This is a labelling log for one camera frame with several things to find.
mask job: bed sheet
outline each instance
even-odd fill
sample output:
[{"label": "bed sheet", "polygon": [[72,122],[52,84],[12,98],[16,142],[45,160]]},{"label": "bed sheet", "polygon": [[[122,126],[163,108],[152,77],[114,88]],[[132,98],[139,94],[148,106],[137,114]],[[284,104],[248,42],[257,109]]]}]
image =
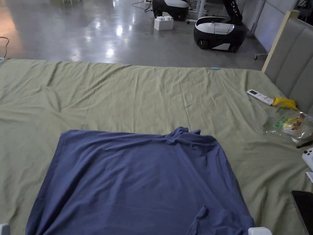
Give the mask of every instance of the bed sheet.
[{"label": "bed sheet", "polygon": [[246,94],[283,96],[260,71],[86,62],[0,62],[0,222],[25,233],[62,132],[167,134],[178,126],[223,147],[257,226],[304,232],[291,191],[313,191],[302,150],[266,136],[273,107]]}]

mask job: white game controller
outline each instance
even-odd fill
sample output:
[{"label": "white game controller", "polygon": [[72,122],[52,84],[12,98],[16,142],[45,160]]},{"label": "white game controller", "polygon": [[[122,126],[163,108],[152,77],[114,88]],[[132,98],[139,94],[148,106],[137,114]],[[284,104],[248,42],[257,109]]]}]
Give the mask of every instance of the white game controller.
[{"label": "white game controller", "polygon": [[[302,159],[308,165],[308,167],[313,171],[313,148],[307,149],[302,154]],[[313,172],[306,172],[306,175],[309,177],[313,183]]]},{"label": "white game controller", "polygon": [[313,148],[309,148],[305,150],[302,154],[302,159],[309,166],[309,168],[313,171]]}]

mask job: air conditioner remote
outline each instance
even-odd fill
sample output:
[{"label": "air conditioner remote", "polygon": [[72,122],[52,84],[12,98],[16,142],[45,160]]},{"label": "air conditioner remote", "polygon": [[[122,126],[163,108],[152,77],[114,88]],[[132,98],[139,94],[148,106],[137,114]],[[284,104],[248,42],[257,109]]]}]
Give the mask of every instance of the air conditioner remote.
[{"label": "air conditioner remote", "polygon": [[260,100],[261,102],[263,102],[264,104],[267,105],[272,105],[273,101],[272,99],[268,98],[267,96],[255,91],[255,90],[248,90],[247,93],[251,96],[253,96],[254,98],[257,98],[258,100]]}]

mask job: blue t-shirt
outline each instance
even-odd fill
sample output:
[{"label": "blue t-shirt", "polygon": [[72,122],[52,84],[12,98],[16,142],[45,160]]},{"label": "blue t-shirt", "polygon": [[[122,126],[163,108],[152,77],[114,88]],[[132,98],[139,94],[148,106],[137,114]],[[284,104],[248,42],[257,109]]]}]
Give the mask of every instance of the blue t-shirt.
[{"label": "blue t-shirt", "polygon": [[31,234],[248,234],[253,219],[220,144],[167,135],[61,134],[26,227]]}]

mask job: wheel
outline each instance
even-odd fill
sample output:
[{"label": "wheel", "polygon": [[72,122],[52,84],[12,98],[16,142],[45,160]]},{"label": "wheel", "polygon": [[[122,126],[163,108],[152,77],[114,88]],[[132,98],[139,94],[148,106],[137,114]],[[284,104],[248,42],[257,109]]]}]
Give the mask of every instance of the wheel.
[{"label": "wheel", "polygon": [[177,20],[182,21],[182,20],[184,20],[184,19],[185,19],[185,17],[186,17],[186,15],[185,15],[185,14],[180,13],[180,14],[178,14],[178,16],[177,16]]},{"label": "wheel", "polygon": [[208,41],[202,40],[202,39],[200,39],[200,40],[198,41],[198,47],[200,47],[200,49],[202,49],[202,50],[207,50],[207,49],[208,49],[208,46],[209,46],[209,42],[208,42]]},{"label": "wheel", "polygon": [[153,14],[155,18],[157,18],[158,16],[162,16],[162,12],[160,10],[155,10]]},{"label": "wheel", "polygon": [[240,47],[239,45],[230,45],[230,47],[228,48],[228,51],[232,53],[236,53],[239,47]]}]

